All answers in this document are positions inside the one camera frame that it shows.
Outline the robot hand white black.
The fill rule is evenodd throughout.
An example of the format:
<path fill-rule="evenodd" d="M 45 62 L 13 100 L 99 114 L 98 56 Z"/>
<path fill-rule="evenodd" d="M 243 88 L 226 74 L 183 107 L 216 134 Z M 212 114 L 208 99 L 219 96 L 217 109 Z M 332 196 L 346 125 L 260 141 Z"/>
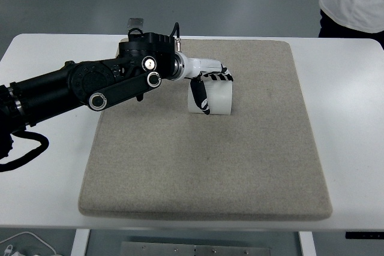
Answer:
<path fill-rule="evenodd" d="M 188 58 L 182 53 L 181 79 L 189 79 L 187 107 L 190 113 L 230 115 L 232 111 L 233 76 L 229 69 L 214 59 Z"/>

